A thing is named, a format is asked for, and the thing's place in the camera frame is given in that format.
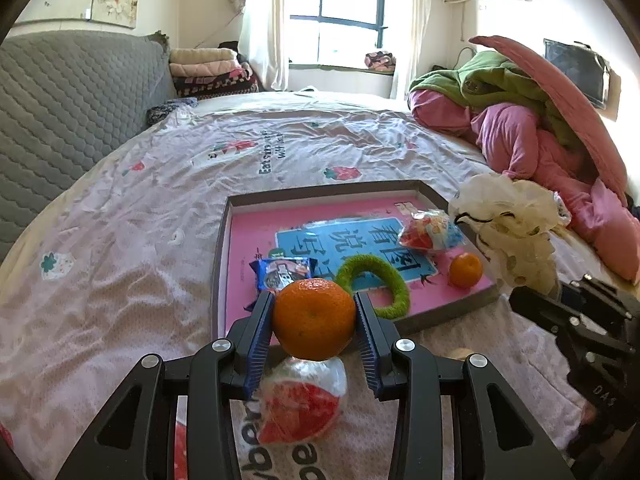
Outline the grey quilted headboard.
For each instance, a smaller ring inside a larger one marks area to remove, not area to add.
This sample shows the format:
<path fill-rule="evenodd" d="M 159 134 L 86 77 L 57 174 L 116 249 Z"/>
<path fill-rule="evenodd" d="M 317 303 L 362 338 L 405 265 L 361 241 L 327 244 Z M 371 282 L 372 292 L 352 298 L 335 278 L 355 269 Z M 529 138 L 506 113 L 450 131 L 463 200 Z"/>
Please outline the grey quilted headboard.
<path fill-rule="evenodd" d="M 1 45 L 1 251 L 176 95 L 170 45 L 148 36 L 54 30 Z"/>

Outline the blue oreo cookie pack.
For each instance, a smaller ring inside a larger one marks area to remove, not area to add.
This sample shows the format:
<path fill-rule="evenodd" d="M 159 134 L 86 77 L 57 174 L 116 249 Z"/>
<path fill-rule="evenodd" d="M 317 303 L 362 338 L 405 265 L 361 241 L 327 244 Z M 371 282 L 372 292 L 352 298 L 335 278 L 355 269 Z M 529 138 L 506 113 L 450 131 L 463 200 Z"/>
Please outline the blue oreo cookie pack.
<path fill-rule="evenodd" d="M 257 259 L 250 263 L 255 273 L 257 295 L 265 290 L 276 294 L 289 284 L 314 276 L 315 258 L 279 257 Z"/>

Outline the red blue ball snack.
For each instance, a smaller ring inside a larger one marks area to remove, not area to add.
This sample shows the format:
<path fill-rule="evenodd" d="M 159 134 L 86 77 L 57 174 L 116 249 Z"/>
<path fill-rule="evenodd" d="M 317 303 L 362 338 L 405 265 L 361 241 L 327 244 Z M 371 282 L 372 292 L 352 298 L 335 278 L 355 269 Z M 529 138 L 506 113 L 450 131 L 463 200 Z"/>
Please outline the red blue ball snack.
<path fill-rule="evenodd" d="M 445 211 L 416 210 L 398 234 L 398 244 L 422 252 L 446 252 L 460 247 L 465 237 Z"/>

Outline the wall television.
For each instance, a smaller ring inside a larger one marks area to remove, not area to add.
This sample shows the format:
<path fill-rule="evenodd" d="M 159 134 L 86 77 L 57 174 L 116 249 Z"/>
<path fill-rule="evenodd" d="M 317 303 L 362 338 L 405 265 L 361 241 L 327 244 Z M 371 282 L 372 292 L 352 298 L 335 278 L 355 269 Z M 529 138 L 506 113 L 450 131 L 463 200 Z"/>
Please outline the wall television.
<path fill-rule="evenodd" d="M 605 110 L 610 90 L 610 63 L 588 44 L 545 39 L 544 58 L 560 70 L 599 110 Z"/>

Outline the orange mandarin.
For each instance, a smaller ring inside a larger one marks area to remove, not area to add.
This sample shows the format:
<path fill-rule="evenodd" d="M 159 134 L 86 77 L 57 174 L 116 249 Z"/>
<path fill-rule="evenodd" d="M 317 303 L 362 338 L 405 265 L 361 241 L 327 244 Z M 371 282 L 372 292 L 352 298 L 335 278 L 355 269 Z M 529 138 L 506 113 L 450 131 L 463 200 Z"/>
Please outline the orange mandarin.
<path fill-rule="evenodd" d="M 450 261 L 448 280 L 454 287 L 467 289 L 475 286 L 483 274 L 484 266 L 480 258 L 472 252 L 462 252 Z"/>
<path fill-rule="evenodd" d="M 277 293 L 271 326 L 290 356 L 324 361 L 338 356 L 350 344 L 356 313 L 355 301 L 341 286 L 307 278 Z"/>

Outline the window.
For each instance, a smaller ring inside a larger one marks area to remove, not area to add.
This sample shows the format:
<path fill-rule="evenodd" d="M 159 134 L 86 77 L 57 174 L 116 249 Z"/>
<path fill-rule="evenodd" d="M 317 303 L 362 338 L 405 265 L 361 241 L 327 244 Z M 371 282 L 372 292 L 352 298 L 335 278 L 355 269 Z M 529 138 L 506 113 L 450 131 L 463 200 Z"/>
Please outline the window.
<path fill-rule="evenodd" d="M 288 0 L 288 60 L 363 68 L 383 47 L 385 0 Z"/>

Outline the pink quilt pile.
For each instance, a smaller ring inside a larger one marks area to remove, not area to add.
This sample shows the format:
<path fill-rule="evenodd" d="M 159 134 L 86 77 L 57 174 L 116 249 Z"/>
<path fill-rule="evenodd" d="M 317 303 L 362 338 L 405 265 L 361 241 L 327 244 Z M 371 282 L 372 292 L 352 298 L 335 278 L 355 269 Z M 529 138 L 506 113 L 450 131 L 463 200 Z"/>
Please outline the pink quilt pile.
<path fill-rule="evenodd" d="M 563 148 L 532 110 L 508 102 L 472 110 L 430 89 L 411 92 L 408 102 L 417 122 L 476 145 L 498 174 L 559 193 L 570 228 L 613 272 L 639 283 L 639 220 L 601 178 L 590 177 L 587 156 Z"/>

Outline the cream mesh scrunchie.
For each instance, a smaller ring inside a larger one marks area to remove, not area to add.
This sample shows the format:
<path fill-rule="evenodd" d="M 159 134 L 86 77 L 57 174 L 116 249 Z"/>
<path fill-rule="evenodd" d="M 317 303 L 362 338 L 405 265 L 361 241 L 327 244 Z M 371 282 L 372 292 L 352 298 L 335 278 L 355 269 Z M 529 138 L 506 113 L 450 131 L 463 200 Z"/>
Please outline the cream mesh scrunchie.
<path fill-rule="evenodd" d="M 558 290 L 550 233 L 572 221 L 559 193 L 532 181 L 478 174 L 462 183 L 448 214 L 472 229 L 477 247 L 507 285 L 547 296 Z"/>

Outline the green blanket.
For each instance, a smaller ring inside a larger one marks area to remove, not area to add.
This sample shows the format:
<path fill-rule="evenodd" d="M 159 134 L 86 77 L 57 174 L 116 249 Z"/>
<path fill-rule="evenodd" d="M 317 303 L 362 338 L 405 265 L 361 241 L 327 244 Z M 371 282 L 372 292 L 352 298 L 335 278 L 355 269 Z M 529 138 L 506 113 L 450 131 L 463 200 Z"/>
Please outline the green blanket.
<path fill-rule="evenodd" d="M 510 58 L 495 50 L 480 51 L 456 70 L 432 70 L 416 78 L 410 91 L 432 90 L 459 106 L 474 110 L 509 102 L 525 106 L 542 118 L 564 148 L 580 141 L 541 86 Z"/>

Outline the floral bag on sill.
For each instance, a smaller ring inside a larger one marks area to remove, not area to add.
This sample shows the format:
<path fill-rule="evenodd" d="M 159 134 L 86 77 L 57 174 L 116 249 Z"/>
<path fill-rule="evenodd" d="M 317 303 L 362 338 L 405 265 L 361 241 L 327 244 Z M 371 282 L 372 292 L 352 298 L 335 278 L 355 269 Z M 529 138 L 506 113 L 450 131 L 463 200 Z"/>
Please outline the floral bag on sill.
<path fill-rule="evenodd" d="M 367 53 L 364 58 L 364 64 L 366 64 L 368 70 L 392 74 L 396 68 L 396 58 L 393 53 L 378 50 Z"/>

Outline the folded blankets stack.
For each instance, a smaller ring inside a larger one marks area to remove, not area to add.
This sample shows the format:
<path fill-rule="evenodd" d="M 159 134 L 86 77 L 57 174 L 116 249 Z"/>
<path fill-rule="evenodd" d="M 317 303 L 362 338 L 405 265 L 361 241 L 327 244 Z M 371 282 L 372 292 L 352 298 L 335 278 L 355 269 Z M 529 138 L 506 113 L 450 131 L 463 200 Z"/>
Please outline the folded blankets stack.
<path fill-rule="evenodd" d="M 229 48 L 172 49 L 169 71 L 179 98 L 202 100 L 262 91 L 250 62 Z"/>

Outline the pink strawberry bedsheet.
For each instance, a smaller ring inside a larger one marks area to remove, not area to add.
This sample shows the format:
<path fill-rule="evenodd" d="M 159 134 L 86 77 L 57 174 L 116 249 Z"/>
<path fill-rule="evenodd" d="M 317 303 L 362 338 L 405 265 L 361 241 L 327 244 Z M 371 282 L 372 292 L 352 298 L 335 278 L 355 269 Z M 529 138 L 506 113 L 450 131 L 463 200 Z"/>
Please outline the pink strawberry bedsheet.
<path fill-rule="evenodd" d="M 212 273 L 224 205 L 305 185 L 422 180 L 450 200 L 489 168 L 469 144 L 384 110 L 186 112 L 107 156 L 43 211 L 1 267 L 1 426 L 35 479 L 54 479 L 137 360 L 212 340 Z M 506 290 L 426 330 L 436 354 L 485 353 L 565 448 L 585 401 L 553 339 L 514 315 Z M 320 440 L 260 445 L 257 406 L 233 403 L 243 479 L 386 479 L 397 403 L 378 403 L 345 356 L 346 413 Z"/>

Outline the white curtain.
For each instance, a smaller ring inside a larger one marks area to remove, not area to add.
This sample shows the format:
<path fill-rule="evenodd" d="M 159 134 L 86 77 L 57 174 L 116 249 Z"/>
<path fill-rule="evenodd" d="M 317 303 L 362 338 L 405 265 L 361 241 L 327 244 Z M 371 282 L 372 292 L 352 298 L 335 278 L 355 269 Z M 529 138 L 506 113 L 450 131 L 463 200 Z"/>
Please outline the white curtain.
<path fill-rule="evenodd" d="M 288 3 L 286 0 L 243 0 L 239 48 L 262 86 L 288 88 Z"/>

